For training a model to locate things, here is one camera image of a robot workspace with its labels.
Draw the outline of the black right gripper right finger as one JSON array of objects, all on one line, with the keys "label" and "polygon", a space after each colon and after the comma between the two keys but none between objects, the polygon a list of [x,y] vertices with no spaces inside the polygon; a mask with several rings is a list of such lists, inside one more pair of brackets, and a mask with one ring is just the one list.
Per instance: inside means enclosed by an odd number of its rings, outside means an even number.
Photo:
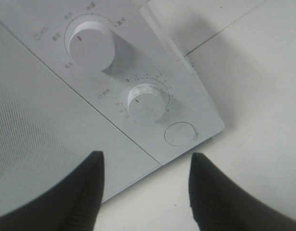
[{"label": "black right gripper right finger", "polygon": [[296,231],[296,221],[259,201],[203,153],[192,154],[188,192],[201,231]]}]

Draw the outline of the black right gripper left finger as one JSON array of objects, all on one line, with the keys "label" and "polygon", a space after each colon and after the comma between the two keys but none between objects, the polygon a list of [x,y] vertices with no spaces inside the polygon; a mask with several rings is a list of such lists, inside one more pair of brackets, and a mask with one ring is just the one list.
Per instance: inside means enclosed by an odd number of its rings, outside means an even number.
[{"label": "black right gripper left finger", "polygon": [[0,231],[92,231],[104,192],[104,155],[93,151],[53,188],[0,217]]}]

